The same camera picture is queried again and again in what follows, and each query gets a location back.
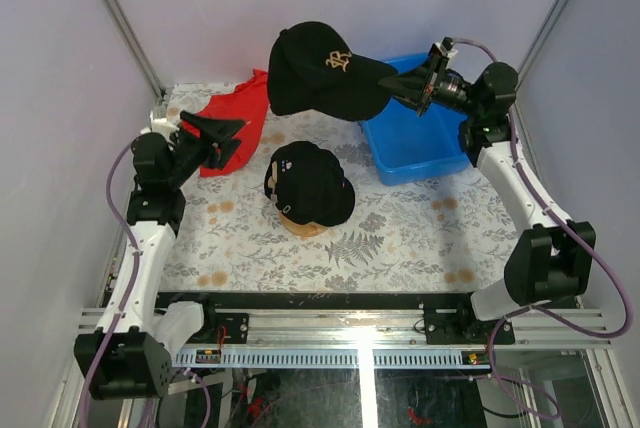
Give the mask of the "black cap pink logo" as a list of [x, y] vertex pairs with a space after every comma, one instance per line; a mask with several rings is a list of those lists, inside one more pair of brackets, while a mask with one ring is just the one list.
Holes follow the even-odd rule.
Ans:
[[331, 151], [295, 141], [278, 148], [268, 167], [272, 160], [278, 162], [277, 185], [274, 195], [265, 196], [288, 219], [333, 227], [351, 217], [355, 190]]

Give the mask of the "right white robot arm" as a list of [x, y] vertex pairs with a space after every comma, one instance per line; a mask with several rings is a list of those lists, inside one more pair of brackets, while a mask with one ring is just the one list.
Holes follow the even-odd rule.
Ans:
[[433, 44], [421, 65], [379, 85], [419, 116], [432, 105], [464, 115], [458, 129], [461, 150], [495, 189], [518, 233], [502, 279], [474, 292], [472, 308], [456, 317], [458, 335], [474, 343], [490, 333], [492, 320], [583, 294], [596, 234], [590, 223], [573, 221], [556, 205], [522, 153], [509, 114], [517, 71], [492, 61], [469, 82], [449, 67], [456, 43], [446, 38]]

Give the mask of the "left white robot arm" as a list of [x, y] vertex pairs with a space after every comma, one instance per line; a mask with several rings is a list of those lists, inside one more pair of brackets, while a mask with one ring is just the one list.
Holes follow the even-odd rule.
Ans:
[[187, 341], [218, 333], [218, 317], [197, 302], [174, 302], [162, 315], [155, 305], [186, 208], [182, 187], [202, 166], [225, 167], [246, 123], [188, 112], [180, 120], [153, 124], [124, 150], [135, 176], [126, 211], [113, 212], [127, 239], [123, 260], [96, 327], [74, 344], [83, 393], [95, 400], [165, 395], [171, 362]]

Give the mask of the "beige baseball cap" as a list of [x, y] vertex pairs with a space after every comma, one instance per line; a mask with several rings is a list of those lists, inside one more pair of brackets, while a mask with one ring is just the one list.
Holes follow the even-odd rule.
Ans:
[[264, 190], [265, 195], [267, 197], [271, 197], [275, 194], [275, 189], [277, 185], [278, 179], [278, 162], [276, 160], [272, 160], [267, 169], [264, 181]]

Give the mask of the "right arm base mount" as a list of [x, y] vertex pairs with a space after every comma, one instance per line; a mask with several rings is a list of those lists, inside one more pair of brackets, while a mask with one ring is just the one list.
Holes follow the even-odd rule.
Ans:
[[470, 293], [425, 295], [419, 302], [429, 345], [484, 345], [497, 319], [482, 321], [474, 313]]

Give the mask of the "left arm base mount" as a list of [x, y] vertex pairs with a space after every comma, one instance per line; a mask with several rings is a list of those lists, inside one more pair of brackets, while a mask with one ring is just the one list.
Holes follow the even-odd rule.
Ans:
[[217, 345], [245, 344], [249, 333], [250, 315], [245, 312], [224, 311], [213, 301], [201, 301], [204, 322], [202, 328], [192, 335], [189, 343]]

